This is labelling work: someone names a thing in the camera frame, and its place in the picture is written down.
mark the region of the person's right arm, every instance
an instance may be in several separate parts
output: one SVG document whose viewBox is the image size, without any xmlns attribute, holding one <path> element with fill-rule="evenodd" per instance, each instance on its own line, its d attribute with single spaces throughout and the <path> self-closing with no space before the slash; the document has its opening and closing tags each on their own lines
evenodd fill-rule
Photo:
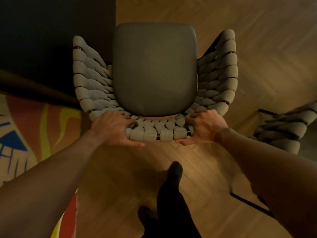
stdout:
<svg viewBox="0 0 317 238">
<path fill-rule="evenodd" d="M 215 110 L 186 120 L 195 135 L 183 145 L 216 142 L 236 160 L 275 218 L 293 237 L 317 237 L 317 164 L 228 128 Z"/>
</svg>

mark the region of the wooden floor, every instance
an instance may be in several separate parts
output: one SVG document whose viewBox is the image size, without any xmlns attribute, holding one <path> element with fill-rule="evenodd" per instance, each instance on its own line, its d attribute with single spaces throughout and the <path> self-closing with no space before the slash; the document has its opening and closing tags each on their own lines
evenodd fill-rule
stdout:
<svg viewBox="0 0 317 238">
<path fill-rule="evenodd" d="M 239 85 L 225 115 L 250 135 L 265 108 L 284 112 L 317 99 L 317 0 L 117 0 L 117 24 L 191 25 L 200 57 L 216 36 L 236 32 Z M 77 238 L 141 237 L 138 206 L 155 208 L 164 172 L 184 168 L 180 190 L 202 237 L 290 237 L 274 219 L 229 196 L 229 186 L 258 202 L 232 158 L 217 145 L 174 142 L 145 148 L 102 147 L 79 186 Z"/>
</svg>

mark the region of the chair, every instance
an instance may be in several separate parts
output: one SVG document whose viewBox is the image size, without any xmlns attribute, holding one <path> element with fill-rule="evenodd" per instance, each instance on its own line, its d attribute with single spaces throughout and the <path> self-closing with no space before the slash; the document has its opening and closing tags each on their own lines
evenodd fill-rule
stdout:
<svg viewBox="0 0 317 238">
<path fill-rule="evenodd" d="M 233 30 L 220 33 L 196 57 L 192 27 L 174 23 L 125 23 L 113 38 L 113 65 L 80 36 L 73 39 L 76 96 L 92 121 L 106 111 L 125 111 L 139 126 L 134 141 L 169 142 L 193 135 L 185 118 L 194 112 L 228 111 L 237 89 Z"/>
<path fill-rule="evenodd" d="M 265 120 L 263 124 L 260 124 L 255 129 L 253 136 L 249 138 L 297 155 L 300 148 L 299 140 L 306 133 L 307 126 L 317 118 L 317 101 L 305 104 L 283 114 L 277 114 L 264 109 L 259 109 L 259 112 L 271 115 L 272 119 Z M 252 192 L 258 197 L 261 203 L 266 205 L 265 200 L 261 196 L 256 194 L 253 189 Z M 230 195 L 273 217 L 273 214 L 268 210 L 234 194 L 232 190 L 230 191 Z"/>
</svg>

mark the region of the black shoe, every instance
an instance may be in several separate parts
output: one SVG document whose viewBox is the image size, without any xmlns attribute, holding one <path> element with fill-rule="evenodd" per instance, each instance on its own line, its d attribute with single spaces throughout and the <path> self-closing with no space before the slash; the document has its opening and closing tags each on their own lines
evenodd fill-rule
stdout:
<svg viewBox="0 0 317 238">
<path fill-rule="evenodd" d="M 144 228 L 149 226 L 149 224 L 151 223 L 151 221 L 153 221 L 153 219 L 156 219 L 154 212 L 151 211 L 151 209 L 146 206 L 141 206 L 139 208 L 138 217 L 142 225 L 144 226 Z"/>
<path fill-rule="evenodd" d="M 174 161 L 171 166 L 168 168 L 168 173 L 167 173 L 167 182 L 170 184 L 173 184 L 174 186 L 179 186 L 180 180 L 183 175 L 183 167 L 182 165 Z"/>
</svg>

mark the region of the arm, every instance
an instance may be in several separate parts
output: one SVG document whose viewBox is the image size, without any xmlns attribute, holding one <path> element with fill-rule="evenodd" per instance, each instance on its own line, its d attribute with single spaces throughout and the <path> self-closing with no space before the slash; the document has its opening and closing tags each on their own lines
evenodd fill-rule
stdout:
<svg viewBox="0 0 317 238">
<path fill-rule="evenodd" d="M 238 134 L 215 110 L 194 114 L 187 121 L 194 125 L 195 135 L 177 143 L 220 144 L 293 237 L 316 237 L 316 163 Z"/>
<path fill-rule="evenodd" d="M 128 140 L 136 120 L 106 112 L 81 138 L 0 188 L 0 237 L 47 237 L 72 199 L 81 174 L 101 144 L 144 146 Z"/>
</svg>

